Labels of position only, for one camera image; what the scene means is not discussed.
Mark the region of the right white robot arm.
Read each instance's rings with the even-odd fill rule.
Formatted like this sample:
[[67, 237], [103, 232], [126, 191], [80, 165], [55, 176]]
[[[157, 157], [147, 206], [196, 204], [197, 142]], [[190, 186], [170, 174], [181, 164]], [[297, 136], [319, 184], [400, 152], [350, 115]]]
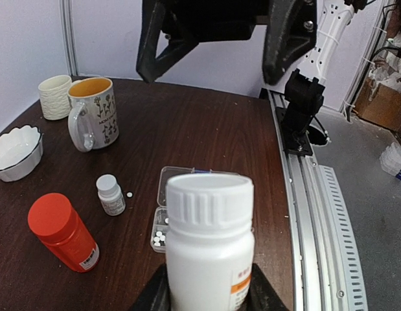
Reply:
[[144, 1], [136, 70], [148, 83], [201, 43], [250, 39], [265, 25], [262, 74], [285, 85], [286, 108], [276, 110], [284, 151], [312, 154], [310, 123], [323, 105], [326, 73], [345, 27], [365, 1]]

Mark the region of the clear plastic pill organizer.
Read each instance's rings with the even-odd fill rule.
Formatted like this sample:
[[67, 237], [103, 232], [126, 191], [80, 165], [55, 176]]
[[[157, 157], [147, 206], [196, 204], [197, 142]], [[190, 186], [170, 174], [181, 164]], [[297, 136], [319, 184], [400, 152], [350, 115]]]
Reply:
[[168, 166], [161, 170], [153, 224], [168, 217], [168, 232], [225, 235], [250, 227], [253, 201], [249, 177]]

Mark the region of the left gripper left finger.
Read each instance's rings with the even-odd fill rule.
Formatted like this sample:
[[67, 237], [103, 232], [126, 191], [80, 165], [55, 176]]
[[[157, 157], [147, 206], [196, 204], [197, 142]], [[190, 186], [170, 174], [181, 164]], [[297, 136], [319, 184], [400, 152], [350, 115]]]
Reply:
[[166, 264], [161, 264], [129, 310], [171, 310]]

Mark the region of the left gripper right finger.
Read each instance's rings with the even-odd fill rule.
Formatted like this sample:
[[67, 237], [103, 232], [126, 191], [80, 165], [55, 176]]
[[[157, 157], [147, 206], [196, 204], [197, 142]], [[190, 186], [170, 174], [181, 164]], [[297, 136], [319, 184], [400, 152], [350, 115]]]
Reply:
[[252, 265], [247, 311], [289, 311], [258, 264]]

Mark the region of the small white bottle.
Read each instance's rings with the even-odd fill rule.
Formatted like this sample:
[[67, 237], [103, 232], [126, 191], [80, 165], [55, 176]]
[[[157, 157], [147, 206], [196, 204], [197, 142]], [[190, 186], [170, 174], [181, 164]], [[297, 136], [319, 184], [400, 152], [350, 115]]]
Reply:
[[122, 189], [114, 175], [101, 175], [96, 181], [98, 197], [102, 208], [109, 216], [118, 216], [126, 209]]
[[250, 227], [229, 234], [167, 234], [166, 268], [172, 310], [239, 310], [251, 282], [255, 237]]

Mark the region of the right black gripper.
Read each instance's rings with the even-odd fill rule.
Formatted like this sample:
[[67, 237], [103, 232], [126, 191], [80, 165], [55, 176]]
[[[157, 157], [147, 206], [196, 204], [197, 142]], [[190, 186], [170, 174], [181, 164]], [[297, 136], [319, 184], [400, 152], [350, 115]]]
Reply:
[[136, 71], [155, 82], [199, 42], [248, 40], [266, 16], [262, 73], [275, 85], [315, 47], [315, 1], [143, 1]]

